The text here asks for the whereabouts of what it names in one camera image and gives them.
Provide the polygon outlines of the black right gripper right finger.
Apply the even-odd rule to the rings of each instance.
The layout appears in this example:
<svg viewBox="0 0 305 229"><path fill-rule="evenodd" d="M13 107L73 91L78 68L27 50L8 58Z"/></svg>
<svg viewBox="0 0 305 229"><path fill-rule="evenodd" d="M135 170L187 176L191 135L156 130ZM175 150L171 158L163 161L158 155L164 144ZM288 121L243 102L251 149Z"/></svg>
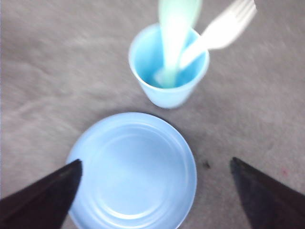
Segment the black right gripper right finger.
<svg viewBox="0 0 305 229"><path fill-rule="evenodd" d="M303 229L305 196L237 157L230 170L253 229Z"/></svg>

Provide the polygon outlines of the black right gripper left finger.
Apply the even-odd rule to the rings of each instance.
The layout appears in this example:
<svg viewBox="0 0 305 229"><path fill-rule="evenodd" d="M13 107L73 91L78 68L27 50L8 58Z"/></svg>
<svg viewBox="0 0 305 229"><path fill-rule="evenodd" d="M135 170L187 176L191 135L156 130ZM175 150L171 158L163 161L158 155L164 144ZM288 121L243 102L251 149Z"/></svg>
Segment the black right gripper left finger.
<svg viewBox="0 0 305 229"><path fill-rule="evenodd" d="M82 177L79 159L0 200L2 229L60 229Z"/></svg>

